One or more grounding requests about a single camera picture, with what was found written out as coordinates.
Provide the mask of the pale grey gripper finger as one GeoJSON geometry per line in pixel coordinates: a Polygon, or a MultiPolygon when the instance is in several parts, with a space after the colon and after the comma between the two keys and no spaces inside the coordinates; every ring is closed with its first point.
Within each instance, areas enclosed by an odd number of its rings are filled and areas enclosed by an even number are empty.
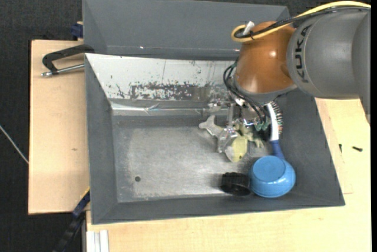
{"type": "Polygon", "coordinates": [[[201,130],[206,130],[210,135],[219,139],[224,132],[225,127],[218,126],[215,123],[215,118],[215,115],[209,116],[206,121],[199,124],[199,128],[201,130]]]}
{"type": "Polygon", "coordinates": [[[240,137],[240,134],[233,128],[220,128],[217,135],[217,152],[234,154],[233,142],[240,137]]]}

